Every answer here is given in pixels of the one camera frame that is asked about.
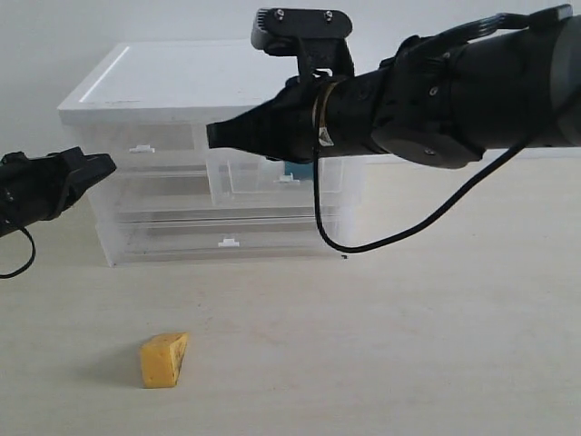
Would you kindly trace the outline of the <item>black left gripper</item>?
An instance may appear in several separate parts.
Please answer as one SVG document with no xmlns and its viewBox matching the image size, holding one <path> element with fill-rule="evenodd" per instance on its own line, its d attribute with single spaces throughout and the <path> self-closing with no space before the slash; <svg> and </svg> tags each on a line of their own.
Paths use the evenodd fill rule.
<svg viewBox="0 0 581 436">
<path fill-rule="evenodd" d="M 85 156 L 79 146 L 36 158 L 6 154 L 1 158 L 1 225 L 51 221 L 116 169 L 109 154 Z"/>
</svg>

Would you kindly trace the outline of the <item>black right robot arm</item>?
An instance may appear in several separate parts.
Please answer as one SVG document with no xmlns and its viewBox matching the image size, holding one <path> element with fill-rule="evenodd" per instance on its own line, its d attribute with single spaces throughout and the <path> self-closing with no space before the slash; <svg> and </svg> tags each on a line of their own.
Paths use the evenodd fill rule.
<svg viewBox="0 0 581 436">
<path fill-rule="evenodd" d="M 580 17 L 570 5 L 497 14 L 431 36 L 413 35 L 356 74 L 341 11 L 261 9 L 252 46 L 293 57 L 298 73 L 274 98 L 210 124 L 212 149 L 305 164 L 317 157 L 393 154 L 458 169 L 490 149 L 576 147 Z"/>
</svg>

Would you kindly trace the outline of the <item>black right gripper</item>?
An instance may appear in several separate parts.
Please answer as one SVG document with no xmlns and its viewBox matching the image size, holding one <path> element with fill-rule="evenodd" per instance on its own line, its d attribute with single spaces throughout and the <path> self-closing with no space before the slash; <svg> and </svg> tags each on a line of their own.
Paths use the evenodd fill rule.
<svg viewBox="0 0 581 436">
<path fill-rule="evenodd" d="M 315 77 L 303 83 L 298 76 L 285 82 L 273 104 L 261 104 L 231 119 L 208 124 L 212 149 L 234 149 L 271 161 L 313 162 L 314 112 L 327 80 Z"/>
</svg>

